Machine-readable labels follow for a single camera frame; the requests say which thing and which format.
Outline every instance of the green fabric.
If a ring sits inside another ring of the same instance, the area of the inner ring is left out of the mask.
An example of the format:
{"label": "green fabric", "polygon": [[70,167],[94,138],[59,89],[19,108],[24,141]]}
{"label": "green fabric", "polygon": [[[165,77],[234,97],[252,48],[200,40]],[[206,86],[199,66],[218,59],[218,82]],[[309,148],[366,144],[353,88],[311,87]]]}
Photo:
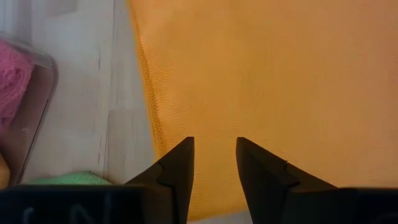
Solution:
{"label": "green fabric", "polygon": [[29,184],[77,184],[77,185],[109,185],[109,181],[98,177],[91,172],[77,172],[72,174],[60,175],[57,177],[42,178],[29,182]]}

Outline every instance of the pink fabric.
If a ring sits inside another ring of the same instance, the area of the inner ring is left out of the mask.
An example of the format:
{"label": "pink fabric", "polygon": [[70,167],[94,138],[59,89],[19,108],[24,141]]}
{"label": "pink fabric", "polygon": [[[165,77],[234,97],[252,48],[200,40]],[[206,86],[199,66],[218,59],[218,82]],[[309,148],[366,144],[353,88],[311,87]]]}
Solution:
{"label": "pink fabric", "polygon": [[0,134],[17,113],[33,67],[28,56],[0,40]]}

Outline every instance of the yellow object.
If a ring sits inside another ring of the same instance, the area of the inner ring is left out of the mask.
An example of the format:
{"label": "yellow object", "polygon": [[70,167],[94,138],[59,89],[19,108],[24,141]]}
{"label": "yellow object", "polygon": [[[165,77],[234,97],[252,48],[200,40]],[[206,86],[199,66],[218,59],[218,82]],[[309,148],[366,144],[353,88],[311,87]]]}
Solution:
{"label": "yellow object", "polygon": [[191,220],[246,209],[238,136],[337,186],[398,187],[398,1],[129,3],[157,157],[195,137]]}
{"label": "yellow object", "polygon": [[7,162],[0,154],[0,190],[8,187],[10,181],[10,169],[8,168]]}

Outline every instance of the white wooden surface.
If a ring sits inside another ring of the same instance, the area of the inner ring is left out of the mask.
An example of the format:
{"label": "white wooden surface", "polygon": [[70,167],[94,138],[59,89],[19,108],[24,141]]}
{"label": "white wooden surface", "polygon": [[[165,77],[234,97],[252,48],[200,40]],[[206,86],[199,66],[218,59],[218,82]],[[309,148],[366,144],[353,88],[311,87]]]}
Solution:
{"label": "white wooden surface", "polygon": [[[0,30],[49,53],[59,72],[24,180],[90,170],[123,183],[149,167],[154,152],[125,0],[11,1],[0,0]],[[201,223],[251,219],[246,212]]]}

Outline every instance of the plastic bin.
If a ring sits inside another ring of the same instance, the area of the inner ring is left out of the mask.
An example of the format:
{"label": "plastic bin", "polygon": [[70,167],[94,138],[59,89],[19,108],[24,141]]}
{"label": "plastic bin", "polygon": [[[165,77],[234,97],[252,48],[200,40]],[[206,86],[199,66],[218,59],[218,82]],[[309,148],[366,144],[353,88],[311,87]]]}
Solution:
{"label": "plastic bin", "polygon": [[22,179],[30,150],[55,88],[57,69],[47,54],[4,33],[0,33],[0,39],[29,55],[35,65],[16,117],[9,129],[0,135],[0,152],[11,171],[9,184],[15,185]]}

